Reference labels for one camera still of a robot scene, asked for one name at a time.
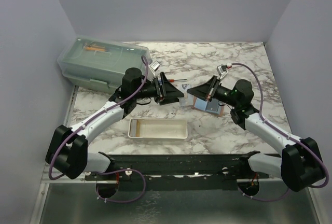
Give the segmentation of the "tan leather card holder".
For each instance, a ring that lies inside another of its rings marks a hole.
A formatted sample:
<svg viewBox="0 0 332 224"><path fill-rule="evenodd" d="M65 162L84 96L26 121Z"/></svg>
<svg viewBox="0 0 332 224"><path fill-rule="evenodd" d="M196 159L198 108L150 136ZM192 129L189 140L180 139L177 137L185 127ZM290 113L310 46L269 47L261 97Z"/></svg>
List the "tan leather card holder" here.
<svg viewBox="0 0 332 224"><path fill-rule="evenodd" d="M212 99L211 101L204 101L197 97L193 98L193 109L203 111L214 116L222 116L224 113L224 107L221 106L218 100Z"/></svg>

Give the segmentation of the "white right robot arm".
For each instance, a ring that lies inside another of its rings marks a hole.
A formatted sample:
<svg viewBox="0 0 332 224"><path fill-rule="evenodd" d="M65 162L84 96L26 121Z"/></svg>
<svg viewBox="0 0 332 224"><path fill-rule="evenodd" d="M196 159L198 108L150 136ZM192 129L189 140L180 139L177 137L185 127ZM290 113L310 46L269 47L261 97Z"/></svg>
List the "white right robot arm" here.
<svg viewBox="0 0 332 224"><path fill-rule="evenodd" d="M249 81L240 79L233 89L228 89L213 76L208 82L188 89L187 93L204 101L216 99L232 106L230 114L233 122L260 137L279 154L279 157L271 157L254 153L239 164L242 177L251 178L257 172L263 172L282 179L294 192L314 187L320 180L328 183L328 172L316 141L287 133L265 119L260 110L251 104L254 92Z"/></svg>

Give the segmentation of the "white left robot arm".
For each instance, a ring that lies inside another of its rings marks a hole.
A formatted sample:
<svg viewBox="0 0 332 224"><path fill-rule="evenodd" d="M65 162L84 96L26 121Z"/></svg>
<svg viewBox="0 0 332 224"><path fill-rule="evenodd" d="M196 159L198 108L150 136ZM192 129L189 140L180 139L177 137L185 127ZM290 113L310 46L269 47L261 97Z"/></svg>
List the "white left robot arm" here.
<svg viewBox="0 0 332 224"><path fill-rule="evenodd" d="M148 80L141 70L135 67L126 70L121 86L106 104L86 120L72 126L61 125L54 131L45 161L49 164L48 176L57 169L62 176L77 178L83 172L97 172L104 180L114 176L112 159L102 153L88 153L92 141L114 123L129 115L140 99L154 99L159 105L179 102L183 92L173 86L164 73L160 78Z"/></svg>

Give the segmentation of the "dark credit card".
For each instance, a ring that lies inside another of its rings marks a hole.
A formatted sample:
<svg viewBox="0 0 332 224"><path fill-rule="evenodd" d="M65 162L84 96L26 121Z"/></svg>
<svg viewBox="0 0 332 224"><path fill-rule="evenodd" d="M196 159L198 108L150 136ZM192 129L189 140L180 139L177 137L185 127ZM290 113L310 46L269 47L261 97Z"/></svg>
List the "dark credit card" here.
<svg viewBox="0 0 332 224"><path fill-rule="evenodd" d="M208 113L218 115L219 114L218 100L217 99L212 99L211 101L207 102L205 111L207 111Z"/></svg>

